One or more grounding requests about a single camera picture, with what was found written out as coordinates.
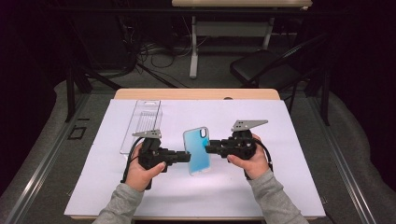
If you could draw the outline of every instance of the black curtain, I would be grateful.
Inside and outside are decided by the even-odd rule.
[[[396,8],[389,0],[313,2],[311,10],[353,9],[347,28],[345,21],[311,21],[304,33],[339,32],[346,37],[331,64],[331,91],[359,121],[370,143],[373,165],[396,191]]]
[[[55,104],[53,87],[67,60],[34,1],[6,1],[0,11],[0,193],[20,169]]]

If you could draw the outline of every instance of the hand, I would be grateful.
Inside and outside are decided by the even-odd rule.
[[[253,138],[261,140],[259,136],[253,134]],[[264,174],[268,169],[268,161],[264,154],[264,149],[256,144],[256,153],[248,161],[244,161],[235,155],[228,155],[228,161],[232,164],[243,168],[250,179],[256,179]]]
[[[138,162],[139,158],[136,158],[139,155],[141,147],[142,144],[139,144],[134,149],[131,165],[129,166],[128,175],[125,181],[125,184],[127,184],[129,187],[140,192],[145,190],[146,186],[149,184],[149,181],[154,176],[162,172],[166,165],[165,162],[161,162],[149,170],[143,168],[143,166],[141,166]]]

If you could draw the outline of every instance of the table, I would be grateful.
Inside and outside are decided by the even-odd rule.
[[[237,100],[238,96],[242,96],[245,100]],[[234,100],[214,100],[229,97]],[[162,146],[173,150],[183,149],[182,140],[180,141],[179,138],[175,140],[172,136],[179,136],[181,131],[188,130],[186,128],[189,125],[195,127],[200,124],[200,119],[206,122],[210,136],[218,139],[227,137],[225,134],[230,132],[235,116],[252,119],[268,117],[271,124],[266,124],[267,126],[261,128],[256,127],[254,133],[266,136],[268,148],[274,148],[274,144],[278,145],[272,155],[275,169],[278,170],[277,178],[284,183],[285,191],[307,218],[325,216],[303,152],[292,128],[287,108],[283,101],[278,100],[279,96],[275,90],[263,89],[119,90],[115,95],[115,100],[110,103],[92,144],[81,177],[67,205],[66,215],[74,218],[97,216],[100,209],[106,206],[112,190],[120,183],[125,165],[125,158],[119,153],[123,139],[120,133],[125,135],[122,129],[127,128],[128,120],[131,119],[131,112],[128,110],[133,110],[136,103],[136,100],[127,100],[128,98],[162,100]],[[164,100],[163,98],[183,100]],[[227,116],[224,116],[224,109],[227,111]],[[189,115],[194,111],[200,116],[194,116],[191,120]],[[155,177],[151,190],[146,191],[134,218],[262,219],[262,211],[254,201],[243,171],[229,165],[220,156],[214,155],[211,160],[211,172],[194,178],[188,174],[187,163],[169,166],[167,173]],[[282,162],[293,167],[287,168],[281,165]],[[228,197],[236,192],[238,192],[237,196]],[[222,207],[222,209],[210,209],[210,206]]]
[[[310,0],[173,0],[174,7],[310,7]],[[190,78],[197,78],[198,35],[214,36],[263,36],[262,48],[267,49],[274,27],[274,18],[267,21],[197,21],[192,16],[191,23],[191,67]]]

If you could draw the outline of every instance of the blue phone case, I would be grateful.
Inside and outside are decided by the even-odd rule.
[[[207,172],[210,169],[210,155],[205,146],[209,144],[209,131],[206,127],[188,130],[183,133],[184,148],[190,152],[190,175]]]

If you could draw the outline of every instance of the person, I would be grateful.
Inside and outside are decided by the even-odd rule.
[[[141,144],[134,150],[132,158],[138,155],[140,148]],[[262,147],[257,145],[255,155],[248,161],[241,160],[234,155],[229,155],[227,159],[247,172],[251,179],[247,182],[253,190],[256,202],[262,208],[266,223],[308,223],[269,169]],[[110,202],[93,223],[131,223],[150,179],[158,175],[164,168],[165,164],[159,163],[155,167],[145,170],[137,160],[133,160],[125,184],[117,186]]]

